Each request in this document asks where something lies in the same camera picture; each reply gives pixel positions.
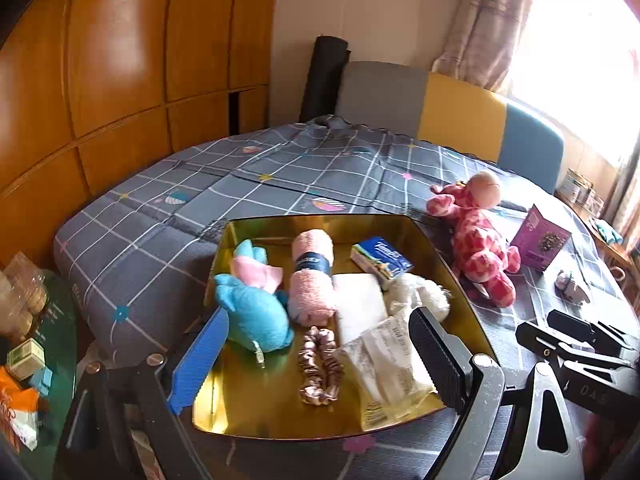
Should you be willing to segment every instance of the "pink scrunchie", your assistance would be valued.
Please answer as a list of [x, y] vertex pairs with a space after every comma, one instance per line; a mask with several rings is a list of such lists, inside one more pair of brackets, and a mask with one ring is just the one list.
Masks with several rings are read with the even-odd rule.
[[[313, 326], [305, 333], [298, 351], [298, 363], [305, 375], [305, 382], [300, 387], [300, 398], [303, 402], [325, 406], [338, 399], [344, 371], [341, 362], [334, 356], [335, 349], [335, 335], [332, 330]], [[318, 363], [317, 351], [320, 352], [319, 359], [322, 361], [324, 374]]]

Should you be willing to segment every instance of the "small box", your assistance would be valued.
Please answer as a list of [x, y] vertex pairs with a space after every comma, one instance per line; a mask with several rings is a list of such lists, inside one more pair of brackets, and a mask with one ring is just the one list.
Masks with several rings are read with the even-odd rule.
[[382, 288], [386, 288], [390, 280], [414, 268], [409, 260], [379, 236], [352, 246], [351, 259], [362, 270], [376, 276]]
[[564, 196], [569, 203], [582, 205], [592, 187], [593, 184], [587, 178], [569, 168], [558, 187], [558, 193]]
[[41, 396], [47, 397], [49, 395], [49, 389], [51, 388], [52, 378], [53, 372], [47, 367], [44, 367], [31, 376], [29, 386], [35, 388]]
[[534, 205], [513, 237], [511, 245], [520, 250], [524, 265], [545, 270], [570, 237], [570, 231], [543, 217]]
[[44, 348], [35, 339], [27, 339], [7, 354], [7, 371], [19, 381], [45, 367]]
[[591, 189], [583, 207], [596, 218], [600, 218], [600, 213], [604, 209], [604, 200], [598, 196], [595, 190]]

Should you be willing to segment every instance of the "black mount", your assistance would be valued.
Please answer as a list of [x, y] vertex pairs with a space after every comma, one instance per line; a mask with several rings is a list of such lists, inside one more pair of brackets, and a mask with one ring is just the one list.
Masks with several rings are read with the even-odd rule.
[[66, 418], [55, 479], [145, 479], [125, 417], [125, 405], [133, 404], [167, 480], [211, 480], [180, 419], [169, 409], [163, 369], [162, 354], [129, 368], [88, 365]]
[[428, 364], [445, 405], [460, 418], [425, 480], [474, 477], [498, 409], [513, 406], [492, 480], [583, 480], [580, 451], [553, 370], [538, 363], [530, 372], [501, 368], [485, 354], [474, 356], [447, 334], [426, 308], [412, 312], [409, 334]]
[[[640, 420], [638, 339], [604, 323], [588, 323], [558, 310], [548, 314], [552, 332], [529, 321], [516, 329], [518, 343], [544, 358], [565, 399], [624, 426]], [[573, 338], [595, 352], [572, 347]]]

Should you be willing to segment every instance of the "white plush toy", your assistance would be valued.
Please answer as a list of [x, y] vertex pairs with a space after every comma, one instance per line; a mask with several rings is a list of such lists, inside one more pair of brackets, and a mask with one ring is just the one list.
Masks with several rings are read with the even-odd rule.
[[582, 280], [577, 280], [572, 272], [561, 270], [556, 277], [556, 287], [572, 303], [581, 304], [583, 301], [591, 303], [586, 284]]
[[385, 294], [386, 312], [395, 316], [401, 310], [406, 316], [414, 308], [425, 306], [433, 316], [442, 322], [449, 314], [447, 292], [437, 283], [405, 272], [393, 280]]

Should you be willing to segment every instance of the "gold metal tray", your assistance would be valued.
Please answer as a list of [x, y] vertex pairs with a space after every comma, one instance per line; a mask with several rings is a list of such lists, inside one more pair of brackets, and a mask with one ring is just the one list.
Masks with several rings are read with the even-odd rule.
[[[250, 238], [255, 245], [266, 248], [272, 266], [284, 268], [284, 287], [288, 289], [293, 270], [291, 243], [301, 232], [315, 228], [324, 229], [334, 241], [334, 274], [361, 272], [349, 258], [351, 246], [372, 236], [382, 236], [414, 264], [412, 272], [451, 292], [451, 311], [443, 323], [444, 328], [459, 336], [472, 353], [484, 352], [495, 359], [478, 318], [448, 265], [407, 216], [333, 214], [234, 220], [225, 227], [210, 276], [229, 272], [236, 246]], [[211, 279], [205, 304], [215, 306]], [[256, 364], [253, 353], [233, 342], [225, 344], [195, 399], [193, 423], [196, 428], [209, 433], [270, 440], [324, 439], [364, 433], [356, 378], [348, 371], [340, 396], [333, 404], [310, 406], [300, 400], [298, 389], [303, 377], [297, 357], [307, 329], [293, 327], [296, 337], [292, 345], [265, 354], [264, 368]], [[437, 394], [431, 394], [402, 420], [376, 430], [415, 420], [442, 407]]]

